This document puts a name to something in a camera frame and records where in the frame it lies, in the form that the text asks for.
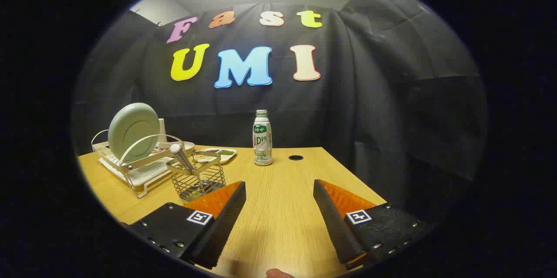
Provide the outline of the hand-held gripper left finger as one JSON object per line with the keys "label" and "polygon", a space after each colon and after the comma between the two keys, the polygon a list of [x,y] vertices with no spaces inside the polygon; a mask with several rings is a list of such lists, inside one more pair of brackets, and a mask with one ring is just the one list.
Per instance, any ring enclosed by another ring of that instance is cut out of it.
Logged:
{"label": "hand-held gripper left finger", "polygon": [[237,181],[183,205],[165,203],[137,222],[120,224],[165,254],[211,269],[218,264],[245,200],[245,182]]}

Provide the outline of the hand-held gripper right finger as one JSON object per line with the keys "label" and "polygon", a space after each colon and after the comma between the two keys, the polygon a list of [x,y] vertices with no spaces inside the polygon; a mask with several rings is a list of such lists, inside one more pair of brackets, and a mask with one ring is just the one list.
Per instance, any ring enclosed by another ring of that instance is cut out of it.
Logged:
{"label": "hand-held gripper right finger", "polygon": [[434,228],[392,203],[374,204],[321,179],[314,181],[313,197],[337,258],[348,270],[380,264]]}

